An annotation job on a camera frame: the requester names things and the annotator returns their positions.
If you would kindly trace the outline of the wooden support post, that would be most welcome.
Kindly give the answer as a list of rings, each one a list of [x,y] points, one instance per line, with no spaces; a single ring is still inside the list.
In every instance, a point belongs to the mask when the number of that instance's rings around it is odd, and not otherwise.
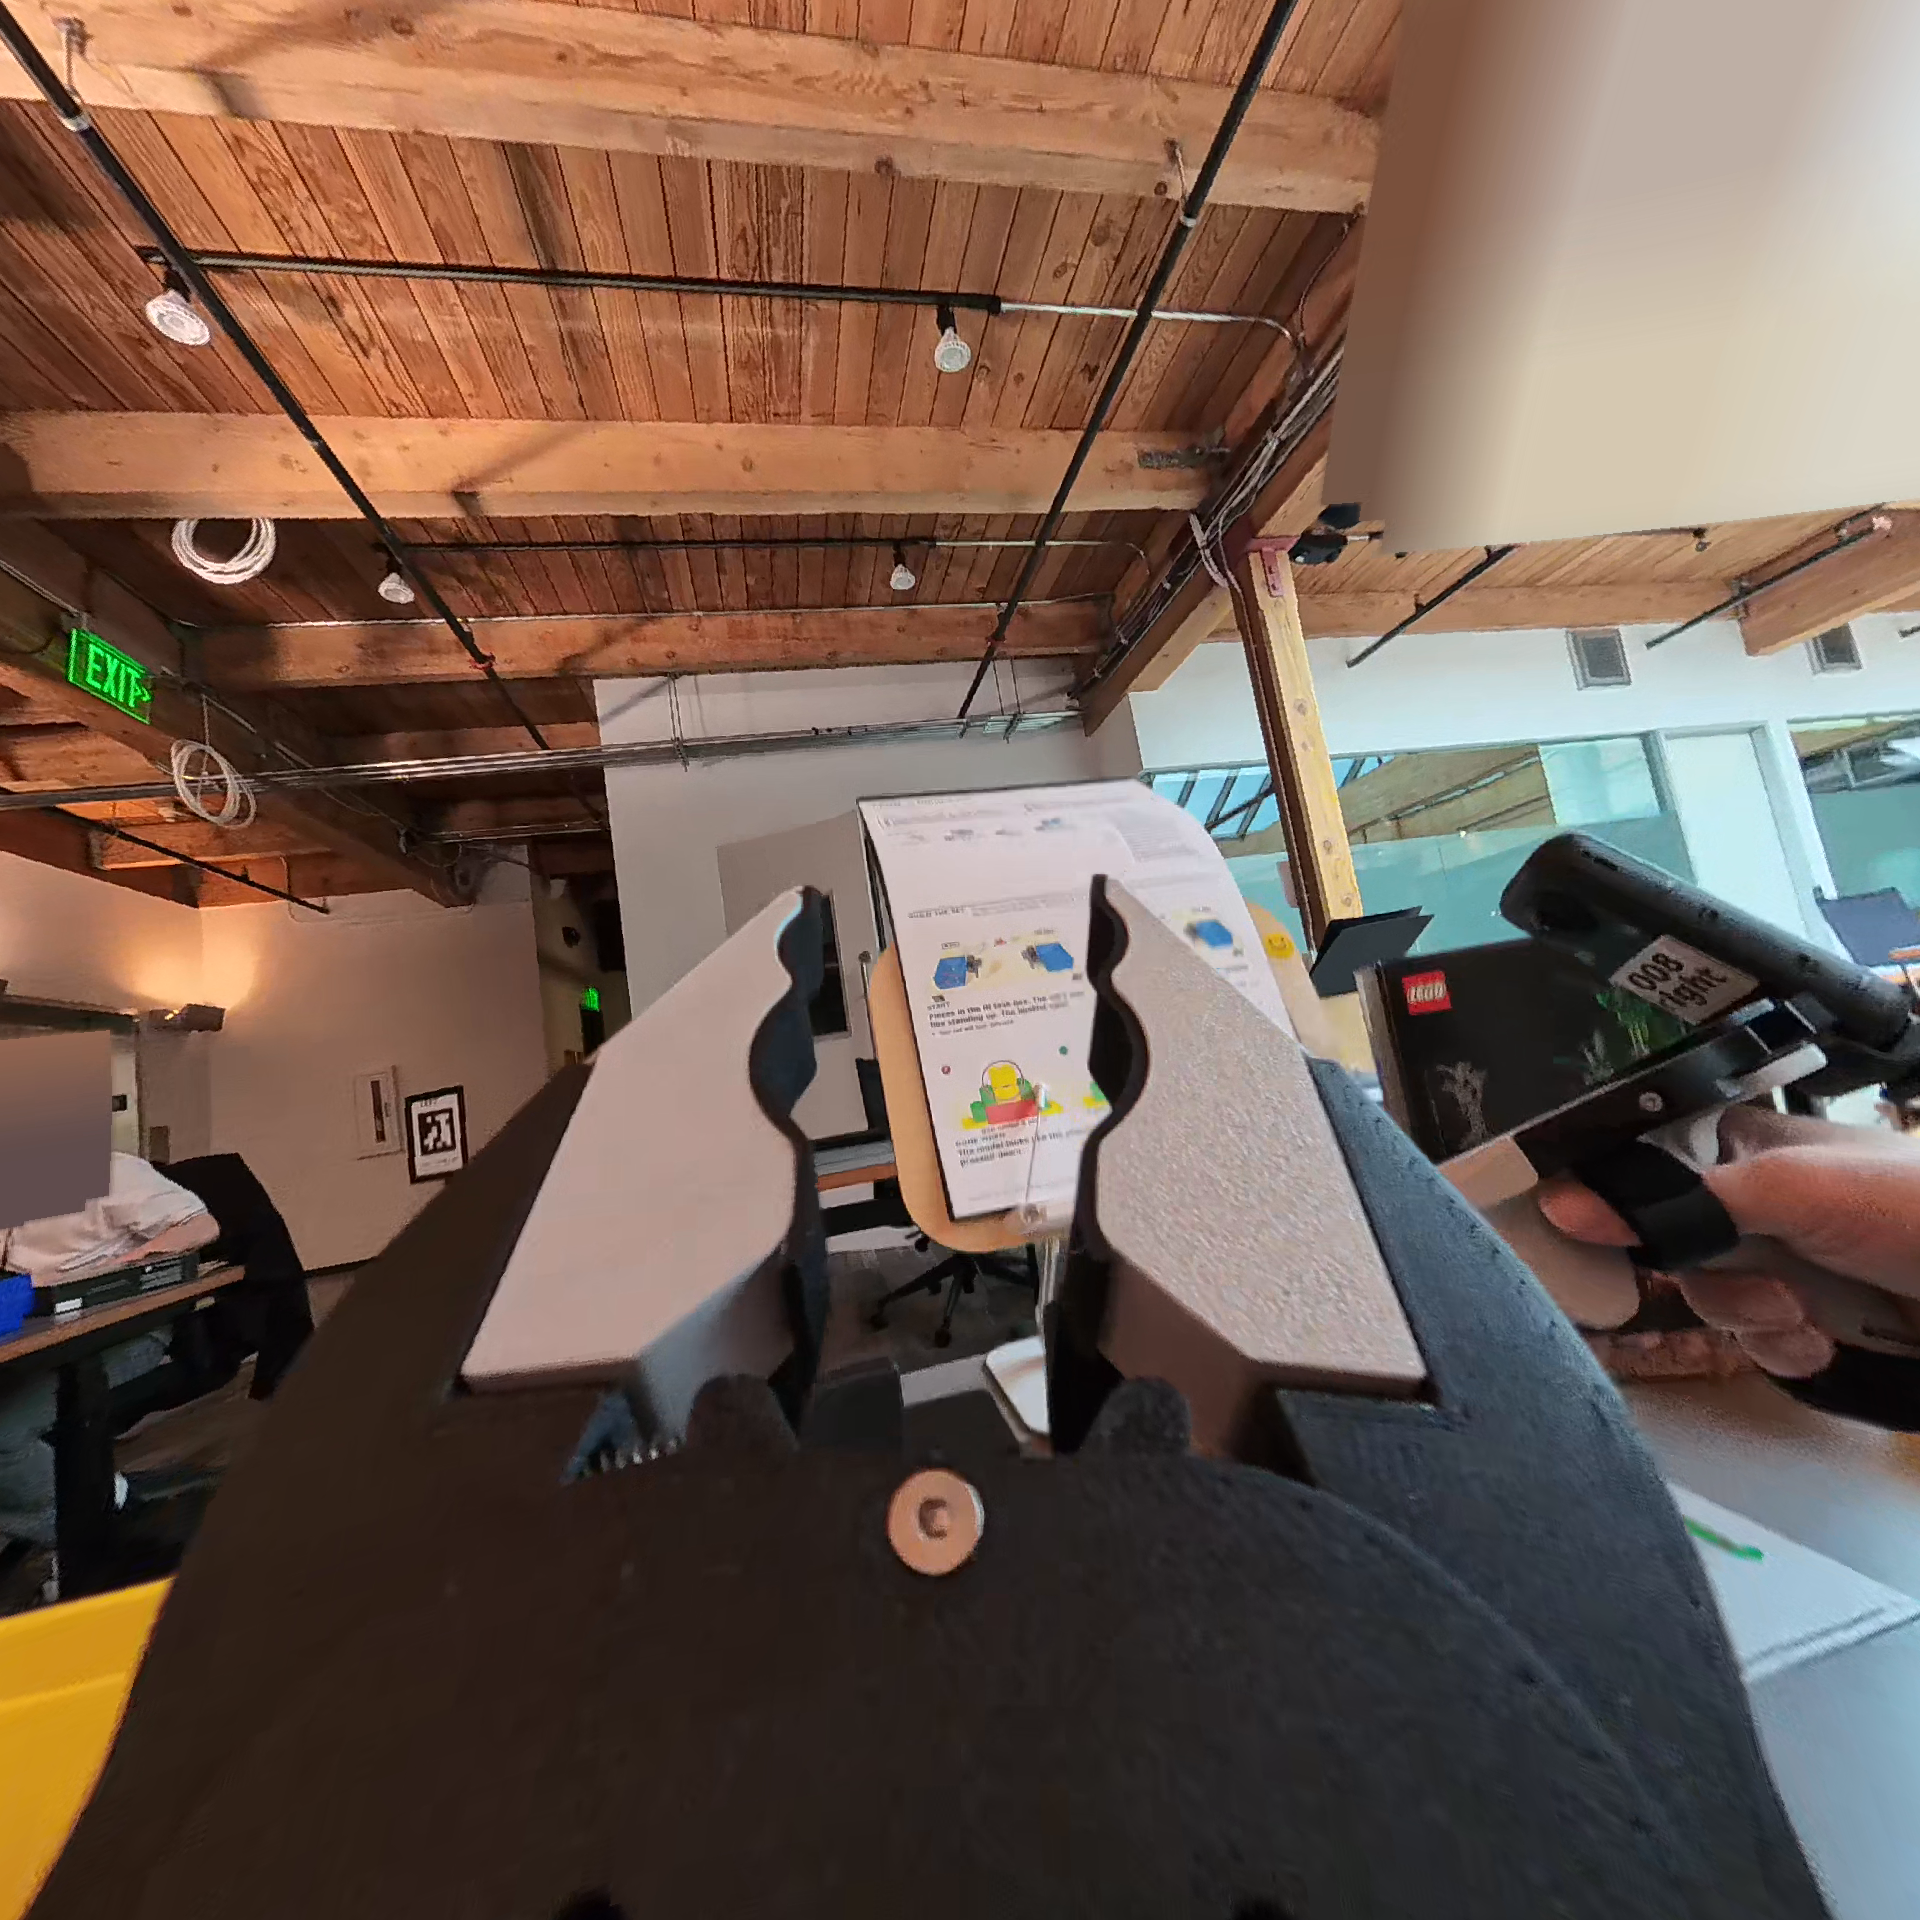
[[[1362,900],[1284,543],[1236,544],[1233,598],[1292,890],[1307,947],[1319,951],[1330,923],[1355,919]]]

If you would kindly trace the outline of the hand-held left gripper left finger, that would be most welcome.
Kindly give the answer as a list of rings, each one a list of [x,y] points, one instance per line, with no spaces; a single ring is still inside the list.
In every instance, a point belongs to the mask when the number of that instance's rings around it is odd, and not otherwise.
[[[783,892],[604,1046],[464,1358],[468,1390],[614,1385],[683,1438],[714,1379],[802,1416],[825,1225],[798,1104],[825,896]]]

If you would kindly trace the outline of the black folded card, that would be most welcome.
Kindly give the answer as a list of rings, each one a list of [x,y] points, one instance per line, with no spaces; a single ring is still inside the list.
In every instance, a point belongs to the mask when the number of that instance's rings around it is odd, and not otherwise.
[[[1332,919],[1307,968],[1315,993],[1324,1001],[1355,993],[1358,971],[1400,963],[1431,923],[1419,907]]]

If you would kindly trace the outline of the black flat device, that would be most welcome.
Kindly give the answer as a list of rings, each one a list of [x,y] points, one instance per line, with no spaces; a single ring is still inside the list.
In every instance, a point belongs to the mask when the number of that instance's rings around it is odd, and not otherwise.
[[[60,1279],[32,1288],[28,1316],[60,1319],[94,1308],[119,1305],[155,1291],[175,1289],[199,1279],[198,1251],[159,1255],[130,1265],[107,1266],[84,1279]]]

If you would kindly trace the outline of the white phone booth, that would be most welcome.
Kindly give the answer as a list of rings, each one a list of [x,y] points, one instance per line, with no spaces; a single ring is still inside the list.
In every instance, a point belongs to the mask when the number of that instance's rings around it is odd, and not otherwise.
[[[727,931],[739,931],[790,890],[824,896],[824,982],[811,1004],[818,1041],[846,1041],[873,1057],[866,966],[880,951],[870,855],[858,815],[735,841],[715,851]]]

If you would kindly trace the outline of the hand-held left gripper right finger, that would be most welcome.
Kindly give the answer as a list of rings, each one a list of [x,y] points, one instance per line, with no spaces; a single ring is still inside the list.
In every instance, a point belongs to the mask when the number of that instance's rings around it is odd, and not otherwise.
[[[1191,1442],[1257,1451],[1278,1387],[1419,1403],[1426,1360],[1307,1057],[1111,875],[1091,892],[1086,1144],[1048,1313],[1058,1455],[1127,1382],[1159,1382]]]

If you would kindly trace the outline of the black jacket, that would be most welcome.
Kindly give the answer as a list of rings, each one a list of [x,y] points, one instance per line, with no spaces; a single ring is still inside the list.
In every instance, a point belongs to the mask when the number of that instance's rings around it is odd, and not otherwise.
[[[178,1409],[217,1392],[246,1360],[255,1363],[249,1394],[266,1401],[316,1330],[296,1239],[243,1158],[183,1159],[164,1174],[211,1211],[217,1235],[208,1254],[246,1270],[246,1279],[175,1323],[155,1409]]]

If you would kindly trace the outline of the black toy set box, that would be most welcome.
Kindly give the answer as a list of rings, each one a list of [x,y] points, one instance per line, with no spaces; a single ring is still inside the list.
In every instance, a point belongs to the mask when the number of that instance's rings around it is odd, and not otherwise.
[[[1450,1161],[1582,1098],[1687,1028],[1577,960],[1520,939],[1355,974],[1387,1114]]]

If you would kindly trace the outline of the black office chair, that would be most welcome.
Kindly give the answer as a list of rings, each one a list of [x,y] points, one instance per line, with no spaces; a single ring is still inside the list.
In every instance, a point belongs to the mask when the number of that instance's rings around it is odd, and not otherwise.
[[[1041,1263],[1033,1254],[947,1254],[914,1279],[886,1289],[864,1310],[873,1334],[887,1334],[905,1313],[904,1338],[947,1358],[959,1338],[983,1330],[1022,1338],[1039,1330]]]

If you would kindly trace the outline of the wooden side table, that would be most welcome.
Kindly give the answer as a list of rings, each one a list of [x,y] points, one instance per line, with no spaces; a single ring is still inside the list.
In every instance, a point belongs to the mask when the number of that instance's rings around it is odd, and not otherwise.
[[[56,1571],[62,1601],[81,1601],[113,1586],[113,1401],[100,1356],[126,1339],[170,1328],[246,1275],[241,1265],[212,1265],[171,1288],[38,1316],[4,1338],[7,1385],[15,1377],[56,1377]]]

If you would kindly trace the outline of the printed instruction sheet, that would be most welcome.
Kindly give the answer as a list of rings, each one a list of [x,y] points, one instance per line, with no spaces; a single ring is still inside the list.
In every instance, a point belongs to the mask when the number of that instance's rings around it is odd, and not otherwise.
[[[959,1219],[1060,1210],[1106,1119],[1091,890],[1116,878],[1284,1031],[1265,939],[1200,820],[1140,782],[864,801],[932,1144]]]

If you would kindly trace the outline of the yellow plastic bin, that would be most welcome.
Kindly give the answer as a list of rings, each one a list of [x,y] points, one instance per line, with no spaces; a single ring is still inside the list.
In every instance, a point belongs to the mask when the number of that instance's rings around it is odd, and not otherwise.
[[[99,1783],[171,1582],[2,1622],[2,1916],[38,1897]]]

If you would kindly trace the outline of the person's right hand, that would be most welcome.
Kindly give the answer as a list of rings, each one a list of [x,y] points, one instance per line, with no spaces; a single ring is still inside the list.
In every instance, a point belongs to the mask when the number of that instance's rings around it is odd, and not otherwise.
[[[1915,1138],[1735,1106],[1720,1119],[1720,1161],[1703,1184],[1742,1238],[1915,1304]],[[1776,1379],[1809,1382],[1838,1356],[1804,1291],[1775,1270],[1722,1263],[1683,1273],[1679,1288],[1708,1328]]]

